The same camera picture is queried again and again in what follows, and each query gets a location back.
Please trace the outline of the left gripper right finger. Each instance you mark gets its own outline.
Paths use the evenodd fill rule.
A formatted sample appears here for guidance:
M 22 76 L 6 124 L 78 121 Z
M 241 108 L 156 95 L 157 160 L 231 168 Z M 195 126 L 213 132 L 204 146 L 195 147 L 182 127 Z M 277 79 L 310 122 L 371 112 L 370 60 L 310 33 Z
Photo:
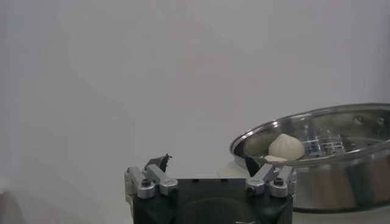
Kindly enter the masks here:
M 291 166 L 275 167 L 266 159 L 258 163 L 249 156 L 244 163 L 250 177 L 245 180 L 249 195 L 263 195 L 266 190 L 276 198 L 285 198 L 296 194 L 296 171 Z

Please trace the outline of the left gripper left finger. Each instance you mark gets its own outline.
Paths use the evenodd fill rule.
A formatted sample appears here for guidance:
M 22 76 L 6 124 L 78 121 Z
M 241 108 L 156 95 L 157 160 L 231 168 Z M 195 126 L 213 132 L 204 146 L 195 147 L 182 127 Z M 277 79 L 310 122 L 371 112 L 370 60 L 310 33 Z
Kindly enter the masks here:
M 178 191 L 179 182 L 165 173 L 171 158 L 166 154 L 150 159 L 142 169 L 137 166 L 128 167 L 124 172 L 126 200 L 133 197 L 147 200 L 157 194 L 173 197 Z

